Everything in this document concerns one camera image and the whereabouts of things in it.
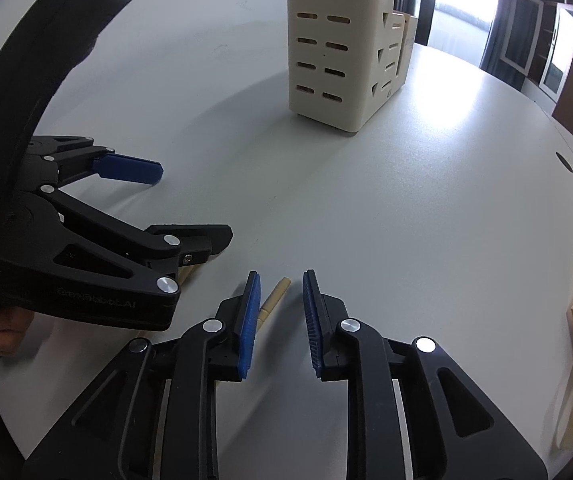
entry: white table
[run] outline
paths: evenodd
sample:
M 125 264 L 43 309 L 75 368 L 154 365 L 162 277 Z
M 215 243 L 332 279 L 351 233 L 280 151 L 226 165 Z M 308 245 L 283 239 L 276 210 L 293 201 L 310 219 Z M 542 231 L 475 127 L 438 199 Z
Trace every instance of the white table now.
M 0 0 L 0 45 L 32 1 Z M 212 315 L 249 270 L 264 296 L 294 279 L 249 379 L 218 389 L 221 478 L 344 476 L 346 385 L 311 368 L 310 268 L 383 336 L 435 338 L 555 472 L 573 301 L 573 173 L 556 152 L 573 167 L 573 138 L 524 95 L 420 46 L 406 86 L 355 137 L 295 116 L 285 16 L 285 0 L 134 0 L 37 132 L 164 165 L 152 188 L 68 188 L 90 205 L 141 228 L 233 228 L 155 342 Z M 0 361 L 0 413 L 24 455 L 134 334 L 36 318 L 18 357 Z

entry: blue finger pad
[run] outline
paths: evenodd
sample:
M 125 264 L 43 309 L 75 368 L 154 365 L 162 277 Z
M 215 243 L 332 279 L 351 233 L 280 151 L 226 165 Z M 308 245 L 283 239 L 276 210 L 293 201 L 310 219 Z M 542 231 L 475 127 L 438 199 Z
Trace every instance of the blue finger pad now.
M 246 379 L 250 368 L 250 361 L 253 356 L 253 344 L 255 343 L 255 332 L 258 326 L 258 316 L 260 314 L 260 275 L 255 273 L 250 285 L 248 303 L 242 305 L 246 308 L 244 322 L 240 333 L 240 360 L 238 361 L 238 373 L 242 379 Z
M 319 318 L 317 317 L 317 307 L 313 298 L 313 288 L 309 273 L 304 273 L 302 284 L 304 296 L 304 317 L 306 318 L 306 330 L 309 335 L 309 346 L 311 348 L 311 362 L 317 378 L 322 374 L 322 330 L 319 327 Z
M 102 178 L 141 184 L 157 184 L 164 173 L 159 162 L 117 153 L 108 153 L 94 159 L 92 170 Z

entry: doorway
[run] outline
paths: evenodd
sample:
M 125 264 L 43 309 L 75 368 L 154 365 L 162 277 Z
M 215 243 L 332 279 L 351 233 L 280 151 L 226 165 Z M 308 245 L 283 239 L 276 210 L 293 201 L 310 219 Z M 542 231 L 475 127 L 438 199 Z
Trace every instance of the doorway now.
M 418 43 L 479 66 L 497 0 L 417 0 Z

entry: perforated container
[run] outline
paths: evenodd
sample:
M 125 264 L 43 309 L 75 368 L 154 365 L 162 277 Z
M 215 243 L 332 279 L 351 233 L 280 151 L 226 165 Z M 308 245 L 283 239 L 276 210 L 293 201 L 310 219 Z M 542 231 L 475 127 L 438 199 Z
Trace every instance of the perforated container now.
M 406 81 L 417 19 L 394 0 L 288 0 L 289 108 L 356 132 Z

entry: table hole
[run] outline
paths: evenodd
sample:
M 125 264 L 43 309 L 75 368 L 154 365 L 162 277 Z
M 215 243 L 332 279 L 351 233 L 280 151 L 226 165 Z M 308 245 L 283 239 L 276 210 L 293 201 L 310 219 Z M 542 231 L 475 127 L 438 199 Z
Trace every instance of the table hole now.
M 573 168 L 570 167 L 569 162 L 562 156 L 562 154 L 560 152 L 555 152 L 555 155 L 557 155 L 557 158 L 559 158 L 559 161 L 564 165 L 564 167 L 573 173 Z

